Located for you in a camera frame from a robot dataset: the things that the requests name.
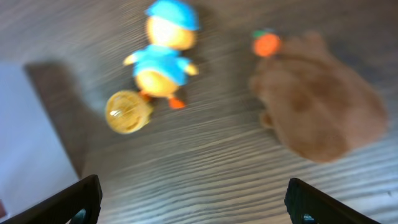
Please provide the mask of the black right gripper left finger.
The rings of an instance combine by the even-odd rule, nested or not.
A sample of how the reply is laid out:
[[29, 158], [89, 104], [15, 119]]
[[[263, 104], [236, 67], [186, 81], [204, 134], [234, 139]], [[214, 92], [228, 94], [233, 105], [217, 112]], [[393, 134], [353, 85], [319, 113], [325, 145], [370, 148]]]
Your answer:
[[103, 193], [97, 175], [89, 175], [2, 224], [97, 224]]

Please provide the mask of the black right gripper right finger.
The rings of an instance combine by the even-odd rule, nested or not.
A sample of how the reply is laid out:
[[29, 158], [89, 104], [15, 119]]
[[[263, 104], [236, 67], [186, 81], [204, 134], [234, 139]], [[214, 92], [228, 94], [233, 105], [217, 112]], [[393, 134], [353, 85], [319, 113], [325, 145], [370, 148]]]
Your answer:
[[298, 178], [289, 180], [284, 203], [293, 224], [380, 224]]

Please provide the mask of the yellow duck toy blue hat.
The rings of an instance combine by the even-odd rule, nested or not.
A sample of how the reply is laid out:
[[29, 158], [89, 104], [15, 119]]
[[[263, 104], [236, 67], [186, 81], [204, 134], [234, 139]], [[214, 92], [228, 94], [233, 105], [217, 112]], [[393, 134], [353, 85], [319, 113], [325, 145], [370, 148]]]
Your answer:
[[182, 109], [185, 103], [176, 94], [189, 76], [198, 74], [197, 66], [182, 55], [197, 41], [198, 16], [189, 4], [176, 0], [154, 2], [146, 16], [149, 44], [123, 64], [134, 66], [132, 76], [143, 99], [165, 98], [172, 109]]

